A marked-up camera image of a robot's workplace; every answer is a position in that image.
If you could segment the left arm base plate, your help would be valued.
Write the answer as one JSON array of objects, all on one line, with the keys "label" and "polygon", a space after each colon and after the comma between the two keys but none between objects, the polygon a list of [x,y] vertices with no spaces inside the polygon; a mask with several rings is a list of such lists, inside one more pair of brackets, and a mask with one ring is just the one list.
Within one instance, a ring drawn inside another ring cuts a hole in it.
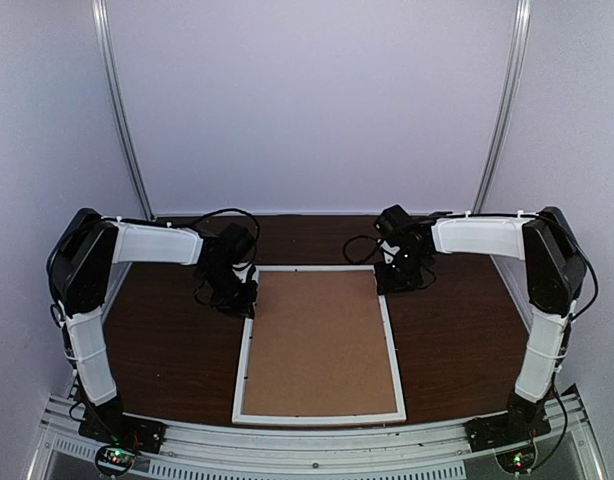
[{"label": "left arm base plate", "polygon": [[99,410],[88,410],[78,428],[82,437],[153,454],[160,452],[165,431],[159,421]]}]

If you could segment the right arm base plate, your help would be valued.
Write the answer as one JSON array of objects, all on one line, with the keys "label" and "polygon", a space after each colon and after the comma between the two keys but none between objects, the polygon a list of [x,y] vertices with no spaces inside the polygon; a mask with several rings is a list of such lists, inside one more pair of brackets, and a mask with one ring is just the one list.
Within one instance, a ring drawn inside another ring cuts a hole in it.
[{"label": "right arm base plate", "polygon": [[464,429],[472,452],[501,448],[551,432],[548,420],[538,419],[522,426],[511,422],[508,413],[473,418],[464,424]]}]

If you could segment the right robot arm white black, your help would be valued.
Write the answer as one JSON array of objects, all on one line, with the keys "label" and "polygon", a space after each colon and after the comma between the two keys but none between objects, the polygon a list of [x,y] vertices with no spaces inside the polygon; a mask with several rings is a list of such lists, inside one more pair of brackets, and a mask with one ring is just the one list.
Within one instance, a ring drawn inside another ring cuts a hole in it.
[{"label": "right robot arm white black", "polygon": [[509,257],[525,265],[532,323],[523,363],[500,419],[506,440],[522,440],[538,424],[538,410],[567,351],[587,258],[563,212],[553,206],[536,213],[462,214],[435,212],[414,218],[399,205],[374,222],[386,245],[377,271],[386,292],[420,290],[423,271],[439,254]]}]

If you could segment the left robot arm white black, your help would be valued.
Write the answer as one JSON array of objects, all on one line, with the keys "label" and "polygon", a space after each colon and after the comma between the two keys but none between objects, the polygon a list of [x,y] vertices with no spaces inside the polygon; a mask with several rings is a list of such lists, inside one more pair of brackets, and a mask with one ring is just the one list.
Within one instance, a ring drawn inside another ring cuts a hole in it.
[{"label": "left robot arm white black", "polygon": [[50,253],[46,272],[56,324],[66,333],[66,351],[87,401],[99,407],[90,420],[110,444],[124,442],[131,424],[109,406],[119,393],[103,334],[108,285],[117,264],[191,266],[201,287],[209,287],[210,308],[233,317],[254,314],[258,283],[253,259],[260,229],[230,223],[218,233],[187,224],[106,217],[80,209]]}]

